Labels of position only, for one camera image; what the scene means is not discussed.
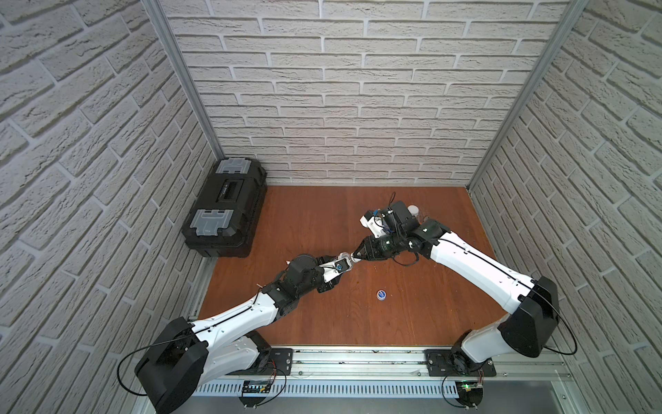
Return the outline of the black plastic toolbox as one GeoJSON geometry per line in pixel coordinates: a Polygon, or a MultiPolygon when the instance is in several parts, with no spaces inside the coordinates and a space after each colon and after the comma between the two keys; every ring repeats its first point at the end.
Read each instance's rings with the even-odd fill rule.
{"type": "Polygon", "coordinates": [[[219,160],[181,228],[186,246],[203,257],[247,257],[266,194],[267,171],[258,160],[219,160]]]}

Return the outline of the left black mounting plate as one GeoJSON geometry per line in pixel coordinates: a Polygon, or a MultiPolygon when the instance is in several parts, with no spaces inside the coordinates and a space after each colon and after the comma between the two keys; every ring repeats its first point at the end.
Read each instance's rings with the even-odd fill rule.
{"type": "Polygon", "coordinates": [[[267,375],[278,370],[286,375],[291,373],[293,348],[273,347],[257,331],[249,332],[232,345],[248,355],[241,355],[227,375],[267,375]]]}

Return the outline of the controller circuit board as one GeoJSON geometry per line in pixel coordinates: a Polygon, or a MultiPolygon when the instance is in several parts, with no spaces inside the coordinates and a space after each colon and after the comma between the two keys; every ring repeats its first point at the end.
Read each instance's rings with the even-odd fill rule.
{"type": "Polygon", "coordinates": [[[456,382],[459,405],[466,408],[477,409],[484,397],[484,388],[477,382],[456,382]]]}
{"type": "Polygon", "coordinates": [[[265,400],[269,390],[267,381],[244,381],[239,400],[245,408],[252,408],[265,400]]]}

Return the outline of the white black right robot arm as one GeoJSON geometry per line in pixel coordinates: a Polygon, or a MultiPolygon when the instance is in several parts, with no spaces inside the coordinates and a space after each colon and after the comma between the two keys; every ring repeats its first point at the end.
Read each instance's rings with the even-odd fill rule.
{"type": "Polygon", "coordinates": [[[419,224],[413,218],[406,227],[375,218],[363,217],[360,222],[372,235],[355,250],[354,258],[381,262],[410,251],[455,271],[507,312],[484,328],[468,331],[453,345],[451,360],[457,371],[471,371],[496,355],[541,354],[560,322],[553,281],[535,280],[506,267],[434,219],[419,224]]]}

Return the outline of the right corner aluminium profile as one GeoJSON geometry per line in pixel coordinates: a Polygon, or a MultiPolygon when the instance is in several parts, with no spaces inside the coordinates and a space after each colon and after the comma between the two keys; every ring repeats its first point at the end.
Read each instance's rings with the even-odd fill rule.
{"type": "Polygon", "coordinates": [[[510,108],[507,116],[500,125],[494,139],[491,141],[490,146],[487,148],[484,157],[471,177],[467,191],[472,191],[485,174],[487,167],[491,164],[492,159],[495,157],[496,152],[501,147],[504,139],[506,138],[510,129],[514,126],[515,121],[519,117],[521,111],[527,105],[531,97],[534,95],[539,84],[549,70],[554,58],[560,51],[561,47],[565,44],[566,39],[570,36],[572,29],[575,27],[579,17],[583,14],[588,0],[573,0],[570,1],[565,7],[564,13],[560,18],[559,23],[555,27],[551,37],[544,46],[541,55],[533,66],[529,76],[525,80],[522,89],[515,97],[515,101],[510,108]]]}

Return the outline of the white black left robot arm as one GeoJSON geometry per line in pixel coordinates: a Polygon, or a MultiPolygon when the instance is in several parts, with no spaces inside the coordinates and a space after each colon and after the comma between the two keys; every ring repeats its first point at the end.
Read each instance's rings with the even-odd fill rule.
{"type": "Polygon", "coordinates": [[[172,320],[142,348],[134,373],[158,413],[171,413],[196,389],[225,374],[265,367],[270,347],[257,330],[294,311],[300,298],[333,289],[356,260],[299,255],[253,298],[207,319],[172,320]]]}

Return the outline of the corner aluminium profile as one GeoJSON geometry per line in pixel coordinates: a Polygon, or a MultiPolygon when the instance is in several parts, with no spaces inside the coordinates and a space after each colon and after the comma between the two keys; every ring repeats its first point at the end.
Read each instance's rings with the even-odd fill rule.
{"type": "Polygon", "coordinates": [[[160,1],[157,0],[144,0],[143,4],[213,155],[217,160],[224,158],[225,155],[212,126],[210,116],[196,88],[188,65],[185,63],[184,55],[168,22],[165,10],[160,1]]]}
{"type": "Polygon", "coordinates": [[[579,17],[583,14],[588,0],[573,0],[570,1],[565,7],[564,13],[560,18],[559,23],[555,27],[551,37],[544,46],[541,55],[533,66],[529,76],[525,80],[522,89],[515,97],[515,101],[510,108],[507,116],[500,125],[494,139],[491,141],[490,146],[487,148],[484,157],[471,177],[467,191],[472,191],[485,174],[487,167],[491,164],[492,159],[495,157],[496,152],[501,147],[504,139],[506,138],[510,129],[514,126],[515,121],[519,117],[521,111],[527,105],[531,97],[534,95],[539,84],[549,70],[554,58],[560,51],[561,47],[565,44],[566,39],[570,36],[572,29],[575,27],[579,17]]]}

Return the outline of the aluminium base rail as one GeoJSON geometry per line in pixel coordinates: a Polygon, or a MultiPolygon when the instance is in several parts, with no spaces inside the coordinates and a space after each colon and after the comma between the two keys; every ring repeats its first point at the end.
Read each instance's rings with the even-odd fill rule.
{"type": "Polygon", "coordinates": [[[201,385],[197,397],[240,397],[244,381],[267,381],[269,398],[439,398],[454,402],[456,382],[477,382],[484,387],[498,381],[517,386],[548,382],[554,388],[571,381],[559,355],[543,352],[530,359],[517,354],[491,360],[496,377],[430,377],[424,350],[431,347],[290,346],[294,349],[291,373],[226,375],[201,385]]]}

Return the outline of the left corner aluminium profile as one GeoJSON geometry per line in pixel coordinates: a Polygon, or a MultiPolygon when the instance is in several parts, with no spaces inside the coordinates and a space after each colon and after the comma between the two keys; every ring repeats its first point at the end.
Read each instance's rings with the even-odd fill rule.
{"type": "Polygon", "coordinates": [[[165,10],[160,1],[157,0],[144,0],[143,4],[213,155],[217,160],[224,158],[225,155],[212,126],[210,116],[196,88],[188,65],[185,63],[184,55],[168,22],[165,10]]]}

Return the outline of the left controller circuit board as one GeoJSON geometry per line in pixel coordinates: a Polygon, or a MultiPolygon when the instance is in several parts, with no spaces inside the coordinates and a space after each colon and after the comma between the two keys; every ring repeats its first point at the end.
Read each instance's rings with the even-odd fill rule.
{"type": "Polygon", "coordinates": [[[267,381],[244,381],[239,400],[245,408],[252,408],[265,400],[269,390],[267,381]]]}

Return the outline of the right controller circuit board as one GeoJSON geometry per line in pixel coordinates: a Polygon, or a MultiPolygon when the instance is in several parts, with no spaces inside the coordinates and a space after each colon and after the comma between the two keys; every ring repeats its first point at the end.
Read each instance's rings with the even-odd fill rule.
{"type": "Polygon", "coordinates": [[[484,397],[484,388],[477,382],[456,382],[459,405],[466,408],[477,409],[484,397]]]}

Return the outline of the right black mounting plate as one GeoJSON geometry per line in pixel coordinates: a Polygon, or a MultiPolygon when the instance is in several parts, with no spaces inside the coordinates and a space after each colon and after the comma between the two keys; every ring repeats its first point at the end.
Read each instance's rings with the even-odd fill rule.
{"type": "Polygon", "coordinates": [[[461,351],[451,348],[431,348],[424,350],[426,367],[430,377],[471,377],[492,378],[497,376],[491,359],[485,362],[473,362],[461,351]]]}

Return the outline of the black mounting plate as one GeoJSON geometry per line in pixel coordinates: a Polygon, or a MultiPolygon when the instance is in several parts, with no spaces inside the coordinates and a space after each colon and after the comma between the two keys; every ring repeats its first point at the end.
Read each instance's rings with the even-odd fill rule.
{"type": "Polygon", "coordinates": [[[273,347],[257,331],[249,332],[232,345],[248,355],[241,355],[227,375],[267,375],[278,370],[286,375],[291,373],[293,348],[273,347]]]}
{"type": "Polygon", "coordinates": [[[426,367],[430,377],[471,377],[492,378],[497,376],[491,359],[485,362],[473,362],[461,351],[451,348],[431,348],[424,350],[426,367]]]}

